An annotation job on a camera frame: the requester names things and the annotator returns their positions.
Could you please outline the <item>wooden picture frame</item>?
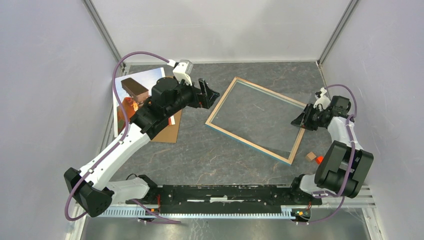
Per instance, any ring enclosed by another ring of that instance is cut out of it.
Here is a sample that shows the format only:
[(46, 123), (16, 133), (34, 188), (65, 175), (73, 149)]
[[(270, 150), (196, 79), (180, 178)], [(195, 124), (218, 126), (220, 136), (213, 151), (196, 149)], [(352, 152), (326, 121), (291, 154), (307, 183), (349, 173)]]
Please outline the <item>wooden picture frame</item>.
[(235, 77), (205, 124), (291, 165), (305, 133), (291, 121), (305, 108), (308, 99), (308, 94), (284, 95)]

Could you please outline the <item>hot air balloon photo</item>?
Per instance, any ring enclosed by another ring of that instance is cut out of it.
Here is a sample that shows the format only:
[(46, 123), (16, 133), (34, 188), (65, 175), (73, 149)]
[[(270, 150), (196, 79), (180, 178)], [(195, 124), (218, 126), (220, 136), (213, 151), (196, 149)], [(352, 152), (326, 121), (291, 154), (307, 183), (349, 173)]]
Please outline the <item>hot air balloon photo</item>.
[[(140, 109), (144, 101), (152, 94), (152, 87), (157, 80), (165, 77), (165, 70), (162, 67), (146, 71), (136, 72), (115, 79), (115, 88), (118, 98), (113, 97), (113, 130), (117, 137), (126, 126), (124, 113), (131, 118)], [(177, 115), (169, 119), (169, 124), (176, 123)]]

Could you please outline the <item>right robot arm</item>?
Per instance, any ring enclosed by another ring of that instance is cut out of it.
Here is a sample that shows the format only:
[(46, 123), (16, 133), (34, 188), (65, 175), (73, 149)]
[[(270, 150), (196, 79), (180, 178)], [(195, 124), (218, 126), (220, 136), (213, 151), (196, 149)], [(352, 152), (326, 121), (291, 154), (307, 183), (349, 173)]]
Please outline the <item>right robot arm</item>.
[(372, 153), (358, 143), (354, 120), (349, 111), (351, 102), (343, 96), (328, 99), (323, 96), (316, 103), (306, 105), (291, 124), (305, 130), (325, 128), (332, 144), (319, 164), (316, 173), (301, 174), (289, 189), (289, 199), (302, 204), (307, 199), (325, 197), (355, 198), (364, 184), (374, 161)]

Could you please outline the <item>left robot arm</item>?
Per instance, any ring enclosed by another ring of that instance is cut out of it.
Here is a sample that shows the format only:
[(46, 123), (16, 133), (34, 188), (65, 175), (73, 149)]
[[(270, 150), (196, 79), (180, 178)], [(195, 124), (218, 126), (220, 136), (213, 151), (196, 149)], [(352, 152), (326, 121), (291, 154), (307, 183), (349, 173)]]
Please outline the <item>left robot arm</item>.
[(83, 216), (97, 217), (111, 204), (140, 199), (153, 203), (157, 190), (140, 177), (133, 180), (111, 182), (116, 171), (139, 149), (153, 140), (168, 126), (171, 116), (185, 107), (209, 109), (220, 93), (209, 88), (202, 78), (199, 87), (189, 85), (183, 79), (162, 77), (151, 89), (149, 96), (125, 125), (125, 130), (98, 156), (80, 169), (70, 167), (64, 173), (69, 190), (65, 204), (65, 217), (69, 215), (70, 201), (74, 199), (83, 209)]

